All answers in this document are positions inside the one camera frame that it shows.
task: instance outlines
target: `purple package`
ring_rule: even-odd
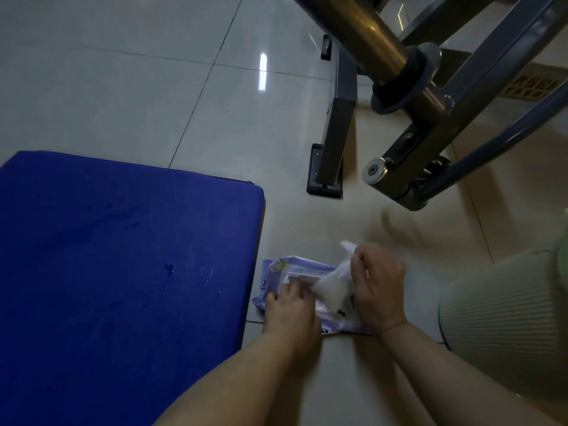
[[[311,284],[314,284],[333,270],[335,268],[327,264],[297,256],[263,260],[260,294],[252,299],[252,303],[264,313],[266,308],[265,300],[268,293],[278,293],[280,286],[288,283],[290,277],[299,278],[302,284],[309,290]],[[316,298],[316,315],[322,320],[323,334],[337,332],[368,333],[361,327],[351,298],[346,298],[338,311],[328,311],[323,302]]]

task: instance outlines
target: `blue mat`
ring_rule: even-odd
[[[241,345],[251,183],[50,152],[0,169],[0,424],[150,425]]]

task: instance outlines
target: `forearm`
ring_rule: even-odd
[[[387,331],[382,341],[439,426],[558,425],[413,324]]]
[[[155,425],[260,426],[292,361],[286,341],[263,334],[189,388]]]

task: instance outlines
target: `hand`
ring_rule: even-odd
[[[315,299],[302,289],[297,278],[266,297],[263,333],[274,334],[293,347],[294,355],[309,351],[321,337],[322,321],[316,317]]]
[[[404,265],[376,243],[357,247],[351,258],[353,303],[361,322],[380,336],[407,322]]]

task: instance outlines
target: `glossy floor tile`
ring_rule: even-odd
[[[243,346],[262,325],[247,322]],[[379,342],[371,336],[323,338],[321,350],[297,361],[283,381],[267,425],[433,425]]]
[[[243,0],[217,64],[328,79],[320,59],[324,32],[294,0]]]
[[[497,135],[533,104],[497,99],[454,141],[460,158]],[[568,111],[465,182],[493,259],[500,261],[559,236],[568,208]]]
[[[213,63],[240,0],[2,0],[2,34]]]
[[[455,186],[420,212],[410,212],[361,180],[408,125],[404,114],[369,109],[359,87],[356,122],[345,153],[344,198],[306,193],[309,151],[321,141],[328,82],[214,66],[172,167],[251,181],[265,192],[266,211],[252,296],[261,261],[297,255],[337,265],[339,242],[379,242],[393,253],[452,272],[490,262],[469,196]],[[252,304],[248,318],[259,320]]]
[[[0,41],[0,164],[52,150],[167,167],[210,65]]]

